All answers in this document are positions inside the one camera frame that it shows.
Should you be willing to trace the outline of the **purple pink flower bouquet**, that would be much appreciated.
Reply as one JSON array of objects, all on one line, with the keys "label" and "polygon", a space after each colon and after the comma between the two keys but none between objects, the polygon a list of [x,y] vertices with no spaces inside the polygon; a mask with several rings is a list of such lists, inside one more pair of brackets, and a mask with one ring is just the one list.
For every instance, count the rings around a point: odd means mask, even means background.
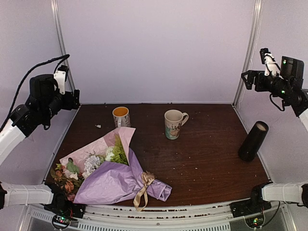
[{"label": "purple pink flower bouquet", "polygon": [[[60,159],[72,158],[80,168],[84,181],[74,203],[110,205],[134,199],[143,187],[142,169],[129,144],[134,128],[121,127]],[[171,186],[157,179],[147,188],[148,196],[166,201]]]}]

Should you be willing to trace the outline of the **tan satin ribbon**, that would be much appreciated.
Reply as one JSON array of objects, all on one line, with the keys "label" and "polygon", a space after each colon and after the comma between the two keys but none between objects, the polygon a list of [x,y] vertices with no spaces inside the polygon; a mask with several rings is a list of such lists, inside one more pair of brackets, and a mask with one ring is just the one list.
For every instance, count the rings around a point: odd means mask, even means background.
[{"label": "tan satin ribbon", "polygon": [[[136,194],[134,200],[133,200],[133,204],[134,207],[136,209],[136,211],[141,212],[143,211],[148,204],[148,194],[147,194],[147,188],[153,183],[153,181],[155,180],[155,175],[150,173],[149,171],[143,172],[141,174],[141,180],[143,182],[143,187],[141,188],[141,190]],[[141,198],[144,197],[144,206],[140,207],[140,203],[141,203]]]}]

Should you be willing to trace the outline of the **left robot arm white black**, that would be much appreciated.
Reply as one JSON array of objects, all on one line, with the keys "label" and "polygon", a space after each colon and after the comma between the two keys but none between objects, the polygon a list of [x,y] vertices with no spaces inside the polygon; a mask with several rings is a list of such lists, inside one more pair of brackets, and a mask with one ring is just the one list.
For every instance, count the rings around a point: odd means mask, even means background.
[{"label": "left robot arm white black", "polygon": [[[65,71],[43,74],[30,79],[30,95],[26,103],[9,113],[0,132],[0,161],[3,163],[11,151],[40,125],[48,130],[51,119],[60,110],[79,108],[78,90],[65,90]],[[69,210],[69,202],[56,185],[16,185],[1,182],[0,206],[43,204],[59,214]]]}]

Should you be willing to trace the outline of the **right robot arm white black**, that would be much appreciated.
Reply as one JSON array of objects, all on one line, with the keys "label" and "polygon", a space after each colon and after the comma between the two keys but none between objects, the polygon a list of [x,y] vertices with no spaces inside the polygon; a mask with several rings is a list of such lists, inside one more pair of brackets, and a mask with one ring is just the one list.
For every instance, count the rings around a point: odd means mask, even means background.
[{"label": "right robot arm white black", "polygon": [[[303,89],[304,62],[291,57],[282,57],[278,65],[274,55],[267,48],[261,49],[260,57],[265,65],[264,71],[248,70],[241,74],[247,90],[254,89],[256,92],[269,92],[270,98],[279,97],[282,99],[280,111],[291,106],[295,116],[302,119],[308,111],[308,91]],[[243,144],[239,148],[239,157],[251,162],[259,151],[269,126],[263,121],[257,121]],[[255,186],[247,201],[247,209],[250,212],[257,212],[266,202],[281,201],[298,206],[308,206],[308,184],[300,183],[262,183]]]}]

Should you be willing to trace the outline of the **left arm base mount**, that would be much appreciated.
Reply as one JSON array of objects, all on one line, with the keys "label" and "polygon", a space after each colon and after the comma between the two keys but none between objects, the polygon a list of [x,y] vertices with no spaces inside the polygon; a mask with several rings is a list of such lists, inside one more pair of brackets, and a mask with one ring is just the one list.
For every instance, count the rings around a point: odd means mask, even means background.
[{"label": "left arm base mount", "polygon": [[74,204],[63,192],[58,192],[53,195],[52,202],[43,207],[54,214],[51,219],[52,226],[62,231],[68,228],[71,222],[77,222],[78,218],[83,218],[86,205]]}]

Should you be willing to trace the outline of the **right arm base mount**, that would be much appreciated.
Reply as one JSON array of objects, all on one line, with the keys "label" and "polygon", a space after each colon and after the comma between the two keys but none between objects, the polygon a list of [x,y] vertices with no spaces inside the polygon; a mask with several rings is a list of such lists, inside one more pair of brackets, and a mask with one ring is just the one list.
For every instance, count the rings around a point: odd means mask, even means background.
[{"label": "right arm base mount", "polygon": [[244,217],[244,221],[249,228],[258,229],[265,224],[264,212],[271,209],[271,203],[254,203],[248,199],[231,203],[230,209],[234,218]]}]

